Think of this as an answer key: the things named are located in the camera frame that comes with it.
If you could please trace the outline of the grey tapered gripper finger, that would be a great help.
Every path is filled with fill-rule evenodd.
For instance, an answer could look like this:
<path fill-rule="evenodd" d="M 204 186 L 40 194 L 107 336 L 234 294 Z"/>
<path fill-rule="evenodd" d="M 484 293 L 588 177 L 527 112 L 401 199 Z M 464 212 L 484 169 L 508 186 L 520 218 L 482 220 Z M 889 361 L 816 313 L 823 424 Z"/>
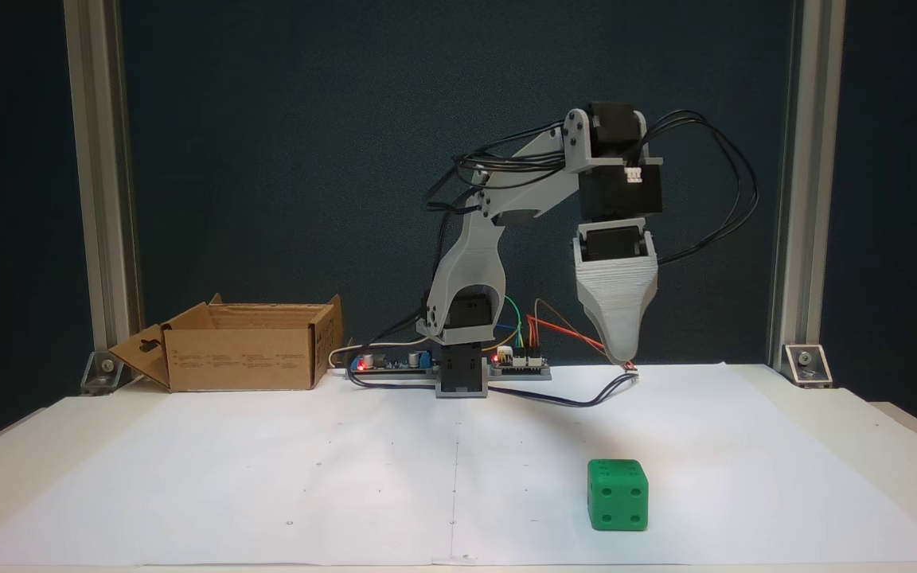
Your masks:
<path fill-rule="evenodd" d="M 640 345 L 642 320 L 658 290 L 649 280 L 579 280 L 578 297 L 614 363 L 634 361 Z"/>

